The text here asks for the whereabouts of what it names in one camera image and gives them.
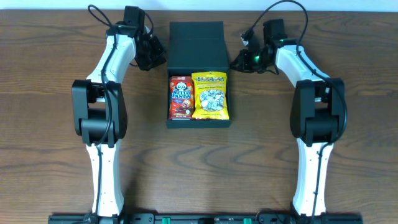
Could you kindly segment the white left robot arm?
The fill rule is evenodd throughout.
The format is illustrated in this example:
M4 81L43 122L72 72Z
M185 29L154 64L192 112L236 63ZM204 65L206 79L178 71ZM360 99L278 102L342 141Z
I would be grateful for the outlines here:
M91 223L122 213L119 153L127 131L122 82L132 61L141 70L150 70L162 61L154 54L158 45L159 40L145 25L111 25L95 69L84 80L73 82L75 131L86 146L93 174Z

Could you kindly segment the dark green box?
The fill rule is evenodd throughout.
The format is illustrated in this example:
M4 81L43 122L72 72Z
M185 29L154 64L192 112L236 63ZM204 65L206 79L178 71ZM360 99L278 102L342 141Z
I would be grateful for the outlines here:
M170 23L168 78L196 72L229 73L222 21Z

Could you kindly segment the yellow candy bag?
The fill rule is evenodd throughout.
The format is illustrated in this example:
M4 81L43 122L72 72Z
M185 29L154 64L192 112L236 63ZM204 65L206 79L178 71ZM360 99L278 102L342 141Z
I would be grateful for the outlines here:
M195 111L193 119L229 120L225 72L192 73Z

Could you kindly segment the red Hello Panda box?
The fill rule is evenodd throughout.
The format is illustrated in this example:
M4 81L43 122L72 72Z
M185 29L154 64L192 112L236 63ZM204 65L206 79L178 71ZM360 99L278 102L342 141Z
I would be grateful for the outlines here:
M172 76L169 81L169 119L192 119L194 83L190 76Z

